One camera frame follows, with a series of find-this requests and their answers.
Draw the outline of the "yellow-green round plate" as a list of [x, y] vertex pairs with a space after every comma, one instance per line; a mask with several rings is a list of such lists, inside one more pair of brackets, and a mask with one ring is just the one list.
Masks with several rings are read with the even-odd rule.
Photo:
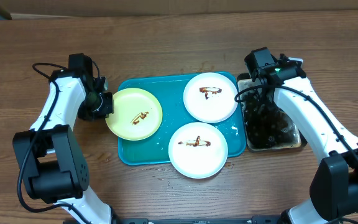
[[126, 88], [113, 94], [114, 112], [106, 118], [108, 128], [118, 137], [140, 141], [153, 135], [162, 123], [158, 99], [140, 88]]

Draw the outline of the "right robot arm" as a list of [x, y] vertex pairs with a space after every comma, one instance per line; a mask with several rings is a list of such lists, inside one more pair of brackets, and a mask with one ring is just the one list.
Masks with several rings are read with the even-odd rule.
[[275, 104], [295, 123], [318, 161], [309, 199], [285, 210], [281, 223], [340, 223], [358, 212], [358, 137], [349, 132], [313, 90], [299, 58], [268, 48], [253, 50], [244, 59], [252, 91]]

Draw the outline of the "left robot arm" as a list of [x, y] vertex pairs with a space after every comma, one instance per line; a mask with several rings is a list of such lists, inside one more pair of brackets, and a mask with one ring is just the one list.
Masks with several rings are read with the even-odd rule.
[[93, 75], [97, 65], [83, 53], [71, 54], [67, 67], [55, 68], [47, 78], [50, 92], [42, 112], [12, 140], [19, 202], [32, 213], [62, 208], [76, 223], [119, 223], [90, 187], [88, 165], [73, 133], [77, 118], [94, 121], [114, 112], [107, 80]]

